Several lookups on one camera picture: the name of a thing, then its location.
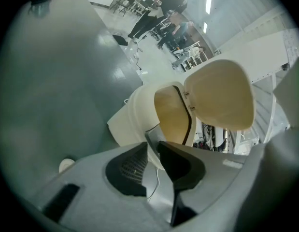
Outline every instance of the white panel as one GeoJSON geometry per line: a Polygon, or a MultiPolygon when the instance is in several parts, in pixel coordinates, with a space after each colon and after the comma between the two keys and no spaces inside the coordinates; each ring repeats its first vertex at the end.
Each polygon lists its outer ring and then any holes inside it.
{"type": "Polygon", "coordinates": [[[273,111],[272,76],[268,76],[252,85],[256,101],[256,117],[253,128],[263,143],[270,135],[273,111]]]}
{"type": "Polygon", "coordinates": [[[219,147],[223,141],[223,128],[215,127],[215,146],[219,147]]]}
{"type": "Polygon", "coordinates": [[[283,33],[278,32],[209,59],[183,73],[181,81],[183,82],[189,75],[217,59],[228,59],[239,63],[246,71],[251,82],[256,82],[279,71],[282,65],[288,63],[283,33]]]}
{"type": "Polygon", "coordinates": [[[299,57],[299,29],[288,29],[283,31],[285,48],[292,67],[299,57]]]}
{"type": "Polygon", "coordinates": [[[221,6],[217,8],[220,13],[215,13],[202,19],[212,20],[209,27],[213,33],[206,37],[215,45],[221,46],[243,28],[262,17],[266,12],[279,4],[276,0],[222,0],[221,6]]]}
{"type": "Polygon", "coordinates": [[[277,135],[279,132],[288,129],[289,127],[290,124],[283,109],[278,103],[276,103],[276,110],[271,130],[271,138],[277,135]]]}
{"type": "Polygon", "coordinates": [[[284,30],[285,26],[280,17],[280,15],[284,13],[286,13],[284,7],[274,7],[253,23],[245,27],[242,32],[226,41],[218,49],[221,52],[225,52],[249,41],[284,30]]]}

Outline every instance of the chair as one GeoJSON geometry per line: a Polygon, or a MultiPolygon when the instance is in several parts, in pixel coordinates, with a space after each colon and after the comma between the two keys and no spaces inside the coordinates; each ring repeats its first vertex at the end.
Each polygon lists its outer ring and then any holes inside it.
{"type": "MultiPolygon", "coordinates": [[[[107,124],[120,146],[146,142],[145,133],[156,126],[160,126],[166,141],[192,146],[196,118],[238,131],[249,128],[254,115],[252,88],[242,67],[220,59],[192,72],[184,85],[173,81],[139,87],[107,124]]],[[[152,149],[148,157],[163,169],[152,149]]]]}
{"type": "Polygon", "coordinates": [[[127,10],[128,10],[128,8],[129,8],[133,3],[134,3],[134,0],[119,0],[119,1],[117,1],[117,2],[110,8],[110,10],[111,10],[113,7],[116,6],[113,13],[115,13],[116,10],[119,10],[119,12],[124,12],[124,15],[122,16],[122,17],[124,17],[125,14],[126,14],[126,12],[127,12],[127,10]]]}

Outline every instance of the desk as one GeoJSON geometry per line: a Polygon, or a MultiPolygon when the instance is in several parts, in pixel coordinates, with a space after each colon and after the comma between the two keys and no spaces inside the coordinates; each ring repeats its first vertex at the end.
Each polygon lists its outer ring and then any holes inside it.
{"type": "Polygon", "coordinates": [[[107,121],[142,85],[88,0],[22,6],[0,51],[0,165],[28,198],[66,157],[117,147],[107,121]]]}

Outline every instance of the ceiling light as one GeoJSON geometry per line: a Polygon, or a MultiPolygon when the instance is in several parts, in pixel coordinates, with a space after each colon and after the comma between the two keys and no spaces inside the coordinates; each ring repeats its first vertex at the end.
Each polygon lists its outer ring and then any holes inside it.
{"type": "Polygon", "coordinates": [[[211,4],[212,4],[212,0],[206,0],[206,12],[207,12],[207,14],[209,14],[209,12],[211,11],[211,4]]]}
{"type": "Polygon", "coordinates": [[[204,27],[203,27],[203,32],[206,33],[206,29],[207,29],[207,23],[204,22],[204,27]]]}

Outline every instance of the white floor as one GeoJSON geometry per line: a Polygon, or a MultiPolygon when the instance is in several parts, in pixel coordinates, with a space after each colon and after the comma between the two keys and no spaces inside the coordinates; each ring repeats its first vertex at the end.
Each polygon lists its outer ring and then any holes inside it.
{"type": "MultiPolygon", "coordinates": [[[[110,11],[109,9],[97,6],[94,6],[94,8],[110,33],[120,35],[124,38],[127,37],[138,21],[137,16],[131,12],[127,12],[123,17],[123,13],[118,13],[118,11],[115,11],[113,14],[114,10],[110,11]]],[[[144,84],[179,80],[180,75],[184,71],[181,68],[173,70],[171,63],[176,58],[165,45],[163,50],[159,50],[156,46],[157,43],[158,41],[148,34],[144,40],[138,43],[138,46],[131,41],[128,46],[122,46],[122,49],[144,84]],[[141,71],[139,71],[139,67],[136,65],[137,60],[135,57],[139,58],[138,65],[141,67],[141,71]]]]}

